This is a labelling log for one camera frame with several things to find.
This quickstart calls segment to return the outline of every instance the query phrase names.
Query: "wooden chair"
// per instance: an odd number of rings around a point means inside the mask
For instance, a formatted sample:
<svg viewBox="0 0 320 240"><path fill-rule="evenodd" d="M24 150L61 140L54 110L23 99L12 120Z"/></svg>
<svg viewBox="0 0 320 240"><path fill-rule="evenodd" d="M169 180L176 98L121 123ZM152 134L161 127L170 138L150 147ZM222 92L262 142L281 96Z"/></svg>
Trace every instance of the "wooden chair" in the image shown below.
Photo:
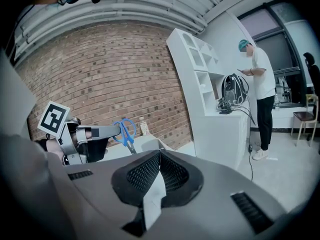
<svg viewBox="0 0 320 240"><path fill-rule="evenodd" d="M314 103L316 105L315 116L313 115L313 113L308 112L308 104L309 104L310 100L314 100ZM305 133L306 133L306 124L314 123L313 133L312 133L311 141L309 143L309 146L311 147L312 141L314 140L314 137L315 137L316 128L317 128L318 111L319 111L319 99L318 99L318 96L315 95L315 94L306 94L306 111L293 112L291 136L292 136L292 133L294 132L295 117L300 120L300 129L299 129L298 139L296 141L296 146L298 145L298 141L300 139L302 126L304 125L303 135L305 135Z"/></svg>

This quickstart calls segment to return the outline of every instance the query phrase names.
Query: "floor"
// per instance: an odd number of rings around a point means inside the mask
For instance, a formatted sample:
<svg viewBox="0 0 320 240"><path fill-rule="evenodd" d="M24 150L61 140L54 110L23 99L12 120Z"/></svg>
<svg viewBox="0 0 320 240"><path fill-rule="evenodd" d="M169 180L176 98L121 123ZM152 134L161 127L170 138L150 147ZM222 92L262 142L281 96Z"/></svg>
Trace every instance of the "floor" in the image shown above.
<svg viewBox="0 0 320 240"><path fill-rule="evenodd" d="M320 155L318 154L320 138L315 137L312 147L309 147L305 137L301 137L296 147L298 134L272 134L268 159L255 161L251 159L253 182L269 192L289 212L299 204L309 199L320 176ZM253 152L258 149L254 145L259 139L258 132L251 133ZM177 150L178 152L195 156L193 142ZM249 153L246 153L237 169L251 180Z"/></svg>

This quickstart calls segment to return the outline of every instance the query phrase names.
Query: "white ceiling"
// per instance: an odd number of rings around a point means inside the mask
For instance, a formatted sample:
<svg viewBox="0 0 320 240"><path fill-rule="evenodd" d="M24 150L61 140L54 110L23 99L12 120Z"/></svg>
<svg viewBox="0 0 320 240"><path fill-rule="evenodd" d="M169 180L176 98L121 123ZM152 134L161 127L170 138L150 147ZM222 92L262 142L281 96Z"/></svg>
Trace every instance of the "white ceiling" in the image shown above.
<svg viewBox="0 0 320 240"><path fill-rule="evenodd" d="M15 31L21 61L47 40L72 28L102 21L137 20L179 28L194 35L241 0L79 0L63 6L35 5Z"/></svg>

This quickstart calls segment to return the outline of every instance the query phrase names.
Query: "blue scissors handle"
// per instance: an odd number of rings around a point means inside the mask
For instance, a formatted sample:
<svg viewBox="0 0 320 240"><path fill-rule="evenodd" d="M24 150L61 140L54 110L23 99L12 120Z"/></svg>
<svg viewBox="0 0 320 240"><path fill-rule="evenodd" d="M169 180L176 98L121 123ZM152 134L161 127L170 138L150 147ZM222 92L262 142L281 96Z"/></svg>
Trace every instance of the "blue scissors handle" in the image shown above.
<svg viewBox="0 0 320 240"><path fill-rule="evenodd" d="M134 129L134 133L133 134L129 133L128 128L125 125L125 121L129 122L130 124L132 124L133 129ZM128 119L128 118L124 118L124 119L122 119L122 121L115 121L113 123L113 125L116 125L116 124L119 124L120 130L121 130L121 139L117 139L115 136L113 136L113 139L116 142L122 143L125 147L127 146L128 141L131 142L131 143L134 143L135 142L134 137L135 137L135 135L137 133L137 128L135 126L135 123L133 121L131 121L130 119Z"/></svg>

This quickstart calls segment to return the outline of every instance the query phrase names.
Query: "white sneaker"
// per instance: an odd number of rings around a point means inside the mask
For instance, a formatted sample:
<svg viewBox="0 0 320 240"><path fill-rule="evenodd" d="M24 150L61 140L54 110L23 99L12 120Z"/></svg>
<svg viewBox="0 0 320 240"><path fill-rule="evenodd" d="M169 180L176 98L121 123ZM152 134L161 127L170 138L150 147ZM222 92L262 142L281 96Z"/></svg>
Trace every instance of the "white sneaker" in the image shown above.
<svg viewBox="0 0 320 240"><path fill-rule="evenodd" d="M254 144L261 148L261 140L255 141Z"/></svg>
<svg viewBox="0 0 320 240"><path fill-rule="evenodd" d="M262 158L266 158L268 156L267 150L259 149L253 156L253 160L261 160Z"/></svg>

